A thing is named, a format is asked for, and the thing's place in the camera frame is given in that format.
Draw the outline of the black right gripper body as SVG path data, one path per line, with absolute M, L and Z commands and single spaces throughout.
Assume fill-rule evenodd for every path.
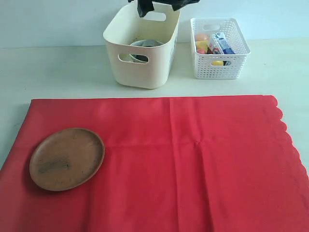
M 153 6 L 154 3 L 161 3 L 170 5 L 174 11 L 179 10 L 186 5 L 199 3 L 200 0 L 152 0 Z

